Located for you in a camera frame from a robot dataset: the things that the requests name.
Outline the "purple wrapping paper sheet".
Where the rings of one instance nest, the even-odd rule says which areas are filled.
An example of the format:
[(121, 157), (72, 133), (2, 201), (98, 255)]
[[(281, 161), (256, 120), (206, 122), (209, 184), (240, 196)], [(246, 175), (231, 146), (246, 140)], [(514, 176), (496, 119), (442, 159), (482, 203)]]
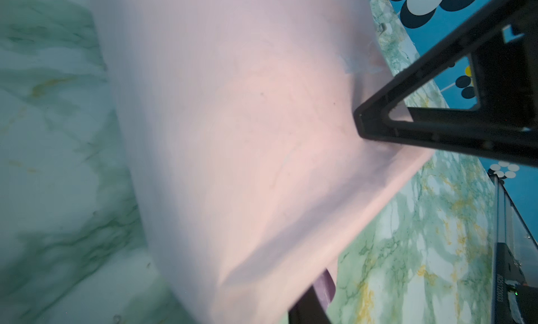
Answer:
[(199, 323), (277, 323), (427, 162), (360, 137), (369, 0), (90, 0), (154, 263)]

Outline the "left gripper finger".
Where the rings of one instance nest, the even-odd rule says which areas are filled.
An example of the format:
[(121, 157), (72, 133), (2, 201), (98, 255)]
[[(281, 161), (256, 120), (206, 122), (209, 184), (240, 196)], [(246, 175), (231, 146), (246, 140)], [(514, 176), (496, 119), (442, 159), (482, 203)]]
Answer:
[(311, 286), (288, 312), (289, 324), (331, 324)]

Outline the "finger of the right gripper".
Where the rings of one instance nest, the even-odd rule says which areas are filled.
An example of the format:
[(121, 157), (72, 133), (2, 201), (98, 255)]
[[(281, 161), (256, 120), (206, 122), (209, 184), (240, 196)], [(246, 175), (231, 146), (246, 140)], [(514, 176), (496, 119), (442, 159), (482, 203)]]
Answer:
[[(469, 110), (391, 112), (466, 58), (477, 104)], [(537, 165), (537, 0), (491, 0), (354, 111), (368, 140)]]

